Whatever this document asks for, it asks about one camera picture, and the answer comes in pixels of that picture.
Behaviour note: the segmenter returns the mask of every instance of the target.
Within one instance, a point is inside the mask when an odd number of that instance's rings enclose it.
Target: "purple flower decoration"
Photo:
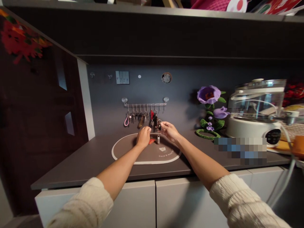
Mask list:
[[[217,119],[224,119],[227,115],[230,114],[230,112],[226,112],[227,108],[224,106],[220,109],[215,109],[213,111],[214,117]]]
[[[208,87],[203,86],[197,92],[197,99],[202,104],[211,104],[212,105],[218,101],[220,96],[221,96],[221,91],[213,85],[210,85]]]
[[[213,131],[214,128],[213,127],[206,127],[207,130]]]

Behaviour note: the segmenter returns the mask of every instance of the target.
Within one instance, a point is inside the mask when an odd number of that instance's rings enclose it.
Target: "sweater sleeve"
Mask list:
[[[229,227],[290,227],[235,174],[217,180],[210,196],[226,216]]]
[[[48,228],[97,228],[113,207],[113,200],[96,177],[88,180],[51,219]]]

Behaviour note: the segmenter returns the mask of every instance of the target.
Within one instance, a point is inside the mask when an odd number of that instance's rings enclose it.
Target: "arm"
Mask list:
[[[189,161],[193,171],[208,191],[210,191],[214,182],[221,177],[230,174],[223,166],[181,136],[171,123],[161,122],[161,127],[161,133],[179,147]]]
[[[235,174],[197,149],[168,122],[161,123],[168,139],[177,144],[211,198],[227,217],[229,227],[288,227],[272,209]]]
[[[148,145],[151,128],[144,127],[137,144],[97,177],[88,180],[49,222],[48,228],[100,227],[113,207],[137,157]]]
[[[144,127],[138,134],[136,146],[97,176],[97,178],[102,181],[104,188],[109,192],[113,200],[116,199],[127,181],[136,159],[148,145],[150,132],[150,127]]]

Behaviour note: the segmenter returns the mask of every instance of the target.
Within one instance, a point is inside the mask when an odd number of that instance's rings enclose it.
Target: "gray countertop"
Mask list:
[[[198,137],[194,130],[181,132],[193,145],[212,157],[227,170],[248,169],[284,165],[290,163],[288,156],[267,152],[267,163],[263,165],[242,165],[241,159],[228,158],[225,152],[215,150],[210,140]],[[34,189],[65,188],[83,185],[91,177],[98,175],[114,162],[111,150],[113,145],[125,134],[96,136],[68,158],[54,167],[43,177],[31,185]],[[176,161],[157,165],[134,165],[128,181],[154,179],[193,174],[188,161],[182,155]]]

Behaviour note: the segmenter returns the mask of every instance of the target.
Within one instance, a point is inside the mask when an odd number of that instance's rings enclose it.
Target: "hand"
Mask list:
[[[175,126],[165,121],[161,122],[161,134],[165,135],[173,143],[177,143],[181,137]]]
[[[136,145],[145,149],[149,145],[151,128],[146,126],[137,135]]]

